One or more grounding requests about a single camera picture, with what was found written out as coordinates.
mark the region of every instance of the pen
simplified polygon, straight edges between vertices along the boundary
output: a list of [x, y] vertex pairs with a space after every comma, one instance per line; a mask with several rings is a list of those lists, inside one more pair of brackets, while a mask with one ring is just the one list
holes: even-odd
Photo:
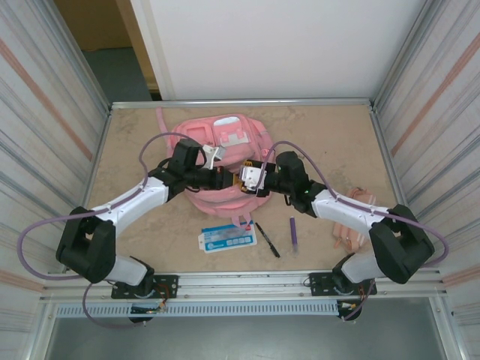
[[270, 245], [270, 250], [271, 252], [276, 256], [276, 257], [280, 257], [280, 254], [278, 253], [277, 249], [275, 249], [275, 246], [273, 246], [272, 242], [270, 241], [269, 237], [267, 236], [267, 234], [265, 234], [265, 232], [263, 231], [262, 227], [258, 224], [258, 223], [255, 223], [256, 227], [258, 227], [258, 230], [260, 230], [260, 233], [263, 235], [263, 237], [265, 238], [265, 240], [268, 242], [268, 245]]
[[290, 218], [290, 233], [292, 234], [292, 245], [293, 245], [293, 252], [299, 252], [299, 243], [297, 242], [297, 229], [295, 225], [295, 218]]

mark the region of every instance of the wooden table surface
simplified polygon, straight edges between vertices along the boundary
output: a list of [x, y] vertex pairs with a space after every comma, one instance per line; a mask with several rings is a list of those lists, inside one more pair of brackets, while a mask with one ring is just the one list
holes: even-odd
[[[359, 186], [372, 191], [378, 204], [393, 206], [395, 198], [366, 106], [252, 106], [167, 108], [169, 130], [187, 119], [243, 113], [263, 122], [274, 141], [289, 140], [301, 146], [316, 162], [335, 190], [345, 194]], [[138, 154], [155, 134], [154, 109], [117, 109], [113, 112], [89, 206], [106, 203], [138, 184], [143, 176]], [[280, 146], [279, 152], [290, 150]], [[145, 153], [148, 168], [166, 157], [165, 142], [156, 140]], [[319, 181], [305, 161], [312, 179]], [[290, 238], [295, 217], [298, 253]], [[296, 212], [274, 194], [252, 213], [262, 225], [281, 258], [274, 257], [257, 231], [255, 246], [205, 254], [199, 249], [202, 228], [229, 223], [212, 217], [188, 202], [184, 194], [150, 211], [132, 223], [117, 239], [117, 253], [133, 256], [157, 272], [229, 272], [330, 269], [346, 252], [334, 249], [333, 223]]]

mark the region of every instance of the purple marker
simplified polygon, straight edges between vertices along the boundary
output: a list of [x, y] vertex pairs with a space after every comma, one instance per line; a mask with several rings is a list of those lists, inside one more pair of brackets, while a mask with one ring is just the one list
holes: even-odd
[[297, 242], [297, 229], [294, 217], [290, 218], [290, 232], [292, 233], [293, 252], [296, 254], [299, 252], [299, 243]]

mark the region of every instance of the corrugated metal wall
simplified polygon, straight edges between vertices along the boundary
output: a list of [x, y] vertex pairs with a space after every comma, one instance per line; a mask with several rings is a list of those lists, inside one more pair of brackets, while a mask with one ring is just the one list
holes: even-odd
[[480, 356], [479, 49], [480, 1], [444, 1], [378, 105], [407, 202], [451, 245], [440, 268], [471, 356]]
[[[0, 359], [19, 359], [42, 283], [20, 265], [17, 236], [82, 201], [108, 109], [49, 1], [0, 2], [0, 69]], [[39, 272], [59, 270], [61, 233], [27, 238]]]

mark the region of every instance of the black marker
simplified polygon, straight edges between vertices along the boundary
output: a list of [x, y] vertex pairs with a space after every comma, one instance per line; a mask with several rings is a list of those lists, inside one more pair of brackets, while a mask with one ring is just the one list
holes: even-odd
[[256, 225], [256, 227], [258, 227], [258, 230], [260, 230], [260, 233], [263, 235], [265, 240], [268, 242], [268, 245], [270, 245], [271, 252], [275, 255], [275, 257], [280, 257], [280, 254], [278, 253], [277, 249], [275, 249], [275, 246], [273, 246], [272, 242], [270, 241], [267, 234], [265, 234], [262, 227], [258, 223], [255, 223], [255, 225]]

